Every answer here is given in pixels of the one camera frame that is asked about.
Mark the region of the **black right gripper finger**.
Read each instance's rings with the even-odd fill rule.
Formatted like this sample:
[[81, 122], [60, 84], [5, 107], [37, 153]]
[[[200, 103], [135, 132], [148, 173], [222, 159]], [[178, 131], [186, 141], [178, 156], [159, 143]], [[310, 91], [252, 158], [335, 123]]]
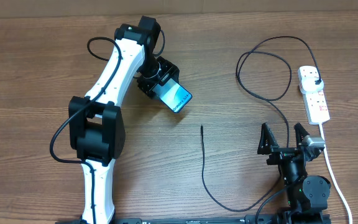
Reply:
[[308, 146], [308, 138], [310, 136], [309, 132], [300, 124], [296, 123], [294, 125], [295, 137], [296, 137], [296, 145], [297, 146]]
[[268, 155], [273, 152], [276, 152], [278, 148], [279, 145], [273, 135], [272, 130], [267, 123], [263, 123], [261, 127], [261, 135], [257, 153], [262, 155]]

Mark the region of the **Samsung Galaxy smartphone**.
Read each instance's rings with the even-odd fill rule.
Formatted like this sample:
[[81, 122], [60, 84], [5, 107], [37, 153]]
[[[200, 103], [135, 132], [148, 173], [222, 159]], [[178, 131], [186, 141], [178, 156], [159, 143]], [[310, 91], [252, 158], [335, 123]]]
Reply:
[[174, 113], [179, 113], [192, 99], [192, 94], [172, 78], [164, 85], [157, 84], [153, 91]]

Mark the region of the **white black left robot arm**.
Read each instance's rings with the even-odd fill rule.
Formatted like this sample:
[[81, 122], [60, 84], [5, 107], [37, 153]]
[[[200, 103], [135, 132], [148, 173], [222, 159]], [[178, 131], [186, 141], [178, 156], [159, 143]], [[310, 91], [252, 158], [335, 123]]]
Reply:
[[142, 16], [137, 26], [122, 24], [112, 40], [107, 65], [84, 97], [69, 103], [70, 145], [76, 151], [85, 178], [85, 209], [80, 223], [112, 223], [113, 169], [124, 148], [126, 132], [121, 113], [124, 96], [133, 80], [149, 98], [156, 98], [174, 113], [192, 95], [179, 84], [179, 68], [154, 53], [160, 24]]

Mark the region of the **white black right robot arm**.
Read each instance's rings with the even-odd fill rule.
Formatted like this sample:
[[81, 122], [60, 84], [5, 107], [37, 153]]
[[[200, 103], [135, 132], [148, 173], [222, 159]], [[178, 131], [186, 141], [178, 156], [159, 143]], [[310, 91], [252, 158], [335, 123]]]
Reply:
[[[308, 175], [306, 163], [316, 159], [324, 149], [325, 141], [311, 136], [305, 128], [294, 125], [296, 147], [280, 147], [267, 125], [262, 124], [258, 154], [268, 155], [267, 164], [281, 170], [284, 188], [270, 196], [258, 209], [254, 223], [328, 224], [328, 208], [331, 183], [320, 175]], [[269, 201], [285, 192], [288, 207], [279, 208], [273, 215], [262, 215], [261, 211]]]

